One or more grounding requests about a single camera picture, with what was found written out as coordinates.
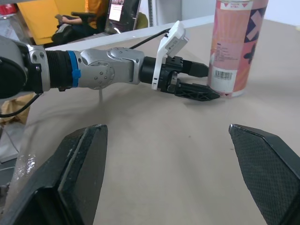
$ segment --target monitor screen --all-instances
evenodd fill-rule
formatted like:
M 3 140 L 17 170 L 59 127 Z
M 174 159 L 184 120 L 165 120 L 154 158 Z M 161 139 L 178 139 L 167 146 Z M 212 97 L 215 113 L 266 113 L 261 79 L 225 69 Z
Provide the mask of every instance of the monitor screen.
M 110 0 L 105 32 L 118 34 L 135 29 L 141 0 Z
M 108 19 L 120 21 L 124 0 L 112 0 Z

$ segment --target black cable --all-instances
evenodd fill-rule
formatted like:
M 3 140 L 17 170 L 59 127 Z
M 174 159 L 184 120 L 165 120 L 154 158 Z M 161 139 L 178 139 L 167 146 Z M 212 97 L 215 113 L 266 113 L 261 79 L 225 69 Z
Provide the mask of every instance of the black cable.
M 9 113 L 9 114 L 0 114 L 0 118 L 8 118 L 8 117 L 12 117 L 12 116 L 16 116 L 19 113 L 23 112 L 25 109 L 27 109 L 35 100 L 37 100 L 37 98 L 40 96 L 41 94 L 37 94 L 35 97 L 32 98 L 32 100 L 30 100 L 26 105 L 23 106 L 22 109 L 19 109 L 16 112 L 13 113 Z
M 169 30 L 170 30 L 170 28 L 166 29 L 166 30 L 163 30 L 163 31 L 161 31 L 161 32 L 159 32 L 159 33 L 157 33 L 157 34 L 155 34 L 155 35 L 153 35 L 153 36 L 151 36 L 151 37 L 149 37 L 149 38 L 141 41 L 140 43 L 137 43 L 136 45 L 130 47 L 130 49 L 135 49 L 135 48 L 137 48 L 137 47 L 145 44 L 146 42 L 151 41 L 152 39 L 157 38 L 158 36 L 167 33 Z

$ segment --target pink can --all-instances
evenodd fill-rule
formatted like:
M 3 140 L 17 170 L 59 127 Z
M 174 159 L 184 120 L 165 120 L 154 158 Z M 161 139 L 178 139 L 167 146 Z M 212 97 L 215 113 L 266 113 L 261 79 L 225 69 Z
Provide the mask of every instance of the pink can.
M 217 0 L 208 85 L 222 96 L 244 92 L 268 0 Z

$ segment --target barcode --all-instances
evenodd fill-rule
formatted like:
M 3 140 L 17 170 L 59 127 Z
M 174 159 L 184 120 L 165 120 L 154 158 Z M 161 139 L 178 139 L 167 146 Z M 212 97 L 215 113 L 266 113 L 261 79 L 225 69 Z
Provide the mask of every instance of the barcode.
M 233 75 L 232 73 L 215 70 L 215 77 L 222 79 L 222 80 L 229 81 L 229 80 L 231 80 L 232 75 Z

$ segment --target table surface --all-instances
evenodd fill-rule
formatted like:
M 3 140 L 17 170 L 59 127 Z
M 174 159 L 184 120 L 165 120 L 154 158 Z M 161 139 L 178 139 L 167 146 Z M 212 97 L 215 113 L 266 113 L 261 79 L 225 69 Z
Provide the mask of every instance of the table surface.
M 191 40 L 178 56 L 208 63 L 212 26 L 190 28 Z M 139 49 L 154 57 L 159 41 Z M 236 123 L 277 134 L 300 155 L 299 59 L 300 32 L 264 21 L 241 97 L 201 103 L 147 84 L 114 84 L 104 89 L 103 101 L 90 89 L 45 93 L 31 107 L 7 206 L 65 135 L 107 124 L 106 171 L 94 224 L 266 224 L 243 181 L 228 127 Z

